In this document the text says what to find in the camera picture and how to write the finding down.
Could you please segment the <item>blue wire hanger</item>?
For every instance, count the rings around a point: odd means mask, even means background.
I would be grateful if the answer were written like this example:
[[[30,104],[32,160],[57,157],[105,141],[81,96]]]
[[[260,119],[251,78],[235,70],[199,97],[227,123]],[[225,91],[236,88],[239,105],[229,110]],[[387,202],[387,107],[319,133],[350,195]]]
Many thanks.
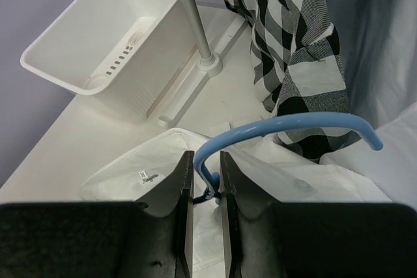
[[[383,148],[383,143],[368,121],[350,113],[337,112],[308,112],[272,117],[250,124],[239,126],[233,130],[223,132],[204,143],[193,158],[194,171],[206,183],[204,193],[193,199],[198,205],[215,198],[221,202],[220,176],[212,174],[205,165],[205,161],[213,154],[233,144],[263,137],[271,133],[307,128],[345,128],[356,132],[375,151]]]

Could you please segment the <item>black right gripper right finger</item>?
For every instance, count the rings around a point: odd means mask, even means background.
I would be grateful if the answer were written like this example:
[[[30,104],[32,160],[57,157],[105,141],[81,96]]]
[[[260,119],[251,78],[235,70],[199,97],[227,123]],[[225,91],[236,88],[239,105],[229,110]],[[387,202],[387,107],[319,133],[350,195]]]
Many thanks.
[[[415,277],[416,212],[395,203],[280,202],[220,155],[227,277]]]

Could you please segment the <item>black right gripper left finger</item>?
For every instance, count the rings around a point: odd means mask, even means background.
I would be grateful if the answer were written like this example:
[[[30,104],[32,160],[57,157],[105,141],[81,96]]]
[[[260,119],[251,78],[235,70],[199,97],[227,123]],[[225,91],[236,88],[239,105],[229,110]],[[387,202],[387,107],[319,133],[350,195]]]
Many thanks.
[[[193,152],[134,201],[1,206],[2,277],[190,277]]]

